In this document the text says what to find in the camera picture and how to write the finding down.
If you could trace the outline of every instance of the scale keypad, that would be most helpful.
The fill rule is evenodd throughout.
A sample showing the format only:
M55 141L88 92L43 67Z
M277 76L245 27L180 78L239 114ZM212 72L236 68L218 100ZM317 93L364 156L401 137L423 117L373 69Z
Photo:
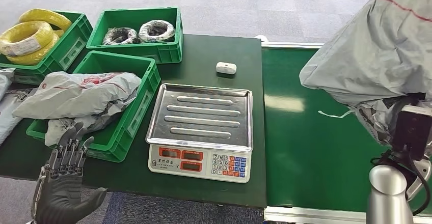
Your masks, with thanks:
M211 173L214 175L245 177L247 160L245 157L213 154Z

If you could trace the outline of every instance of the gray mailer bag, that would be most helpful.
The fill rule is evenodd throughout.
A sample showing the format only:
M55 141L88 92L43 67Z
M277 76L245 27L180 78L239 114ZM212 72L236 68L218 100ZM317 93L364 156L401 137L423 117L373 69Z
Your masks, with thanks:
M303 67L300 82L350 107L385 145L401 101L424 93L419 106L432 108L431 58L432 0L370 0Z

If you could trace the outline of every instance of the dark green tabletop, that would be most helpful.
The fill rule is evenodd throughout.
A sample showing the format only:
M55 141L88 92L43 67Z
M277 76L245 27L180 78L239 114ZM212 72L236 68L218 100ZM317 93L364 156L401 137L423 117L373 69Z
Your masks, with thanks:
M386 148L374 141L355 115L337 119L318 113L342 115L348 109L323 90L301 86L299 72L315 52L262 50L267 203L365 212L369 160ZM424 196L421 191L411 207L418 208ZM422 212L431 213L432 205Z
M218 76L217 62L235 63L233 78ZM241 88L253 93L253 135L251 178L248 183L230 183L152 173L147 168L149 146L145 135L150 106L122 163L89 158L84 168L84 184L113 191L185 200L265 207L264 106L260 40L184 35L183 61L158 66L162 82L211 87ZM49 157L40 141L25 134L31 120L23 120L0 148L0 175L35 180Z

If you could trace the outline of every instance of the white string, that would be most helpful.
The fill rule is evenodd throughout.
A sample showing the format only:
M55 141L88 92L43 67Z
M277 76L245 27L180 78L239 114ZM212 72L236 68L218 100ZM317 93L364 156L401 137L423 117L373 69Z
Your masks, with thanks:
M354 112L354 111L353 111L353 110L348 110L347 112L345 112L345 113L344 113L343 115L341 115L341 116L334 116L334 115L327 115L326 113L324 113L324 112L318 110L318 113L320 113L321 115L325 115L325 116L333 117L333 118L339 118L339 119L344 118L345 116L351 114L352 112Z

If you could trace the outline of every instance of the stainless steel tray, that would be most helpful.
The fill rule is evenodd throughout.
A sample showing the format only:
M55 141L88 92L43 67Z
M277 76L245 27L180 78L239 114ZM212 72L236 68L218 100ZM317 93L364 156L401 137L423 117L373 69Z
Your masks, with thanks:
M146 141L249 152L253 147L252 92L162 84Z

